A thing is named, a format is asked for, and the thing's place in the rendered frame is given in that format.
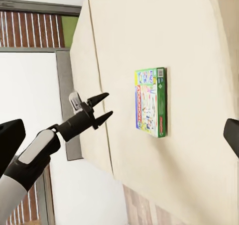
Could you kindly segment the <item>board game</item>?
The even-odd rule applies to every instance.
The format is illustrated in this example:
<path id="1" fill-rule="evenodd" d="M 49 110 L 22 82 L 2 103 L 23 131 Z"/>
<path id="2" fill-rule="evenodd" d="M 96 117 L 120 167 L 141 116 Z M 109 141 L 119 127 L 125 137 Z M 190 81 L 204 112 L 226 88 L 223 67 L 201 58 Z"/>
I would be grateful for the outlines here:
<path id="1" fill-rule="evenodd" d="M 165 137 L 165 68 L 135 70 L 136 128 Z"/>

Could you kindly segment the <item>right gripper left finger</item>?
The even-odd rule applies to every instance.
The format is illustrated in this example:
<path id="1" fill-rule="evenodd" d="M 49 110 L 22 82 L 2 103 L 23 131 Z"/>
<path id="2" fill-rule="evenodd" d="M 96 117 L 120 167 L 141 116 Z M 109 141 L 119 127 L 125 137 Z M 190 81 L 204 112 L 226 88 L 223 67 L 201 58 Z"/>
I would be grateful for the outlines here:
<path id="1" fill-rule="evenodd" d="M 21 118 L 0 124 L 0 178 L 26 137 Z"/>

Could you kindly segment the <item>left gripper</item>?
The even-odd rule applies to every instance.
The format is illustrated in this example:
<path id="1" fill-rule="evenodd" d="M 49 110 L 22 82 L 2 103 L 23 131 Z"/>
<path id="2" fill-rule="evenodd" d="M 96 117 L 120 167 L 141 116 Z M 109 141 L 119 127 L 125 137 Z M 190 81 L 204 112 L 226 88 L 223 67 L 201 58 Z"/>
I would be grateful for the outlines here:
<path id="1" fill-rule="evenodd" d="M 88 98 L 87 103 L 82 102 L 80 104 L 83 110 L 67 120 L 76 135 L 81 134 L 91 126 L 94 130 L 98 129 L 99 126 L 101 126 L 113 114 L 113 111 L 109 111 L 98 118 L 94 117 L 93 107 L 107 96 L 109 96 L 109 93 L 102 93 L 95 97 Z"/>

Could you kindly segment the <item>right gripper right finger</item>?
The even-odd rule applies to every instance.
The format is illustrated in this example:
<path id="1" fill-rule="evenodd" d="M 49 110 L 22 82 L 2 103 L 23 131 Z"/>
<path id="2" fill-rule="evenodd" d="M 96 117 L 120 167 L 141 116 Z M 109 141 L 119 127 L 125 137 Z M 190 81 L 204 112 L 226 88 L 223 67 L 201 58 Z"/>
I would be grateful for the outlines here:
<path id="1" fill-rule="evenodd" d="M 223 136 L 239 159 L 239 120 L 228 118 Z"/>

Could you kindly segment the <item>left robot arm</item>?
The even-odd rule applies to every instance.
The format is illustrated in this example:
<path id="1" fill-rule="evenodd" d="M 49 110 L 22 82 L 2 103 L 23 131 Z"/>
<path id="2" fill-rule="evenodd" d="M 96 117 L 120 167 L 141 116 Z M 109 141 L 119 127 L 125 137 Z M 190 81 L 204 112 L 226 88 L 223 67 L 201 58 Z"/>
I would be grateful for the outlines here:
<path id="1" fill-rule="evenodd" d="M 102 93 L 88 98 L 86 103 L 82 102 L 78 92 L 71 93 L 69 100 L 75 115 L 61 125 L 54 124 L 39 132 L 8 166 L 0 178 L 0 225 L 5 225 L 26 193 L 49 166 L 50 155 L 61 149 L 57 132 L 68 142 L 91 126 L 94 130 L 98 129 L 113 114 L 113 111 L 109 111 L 98 118 L 94 117 L 93 107 L 107 96 L 109 93 Z"/>

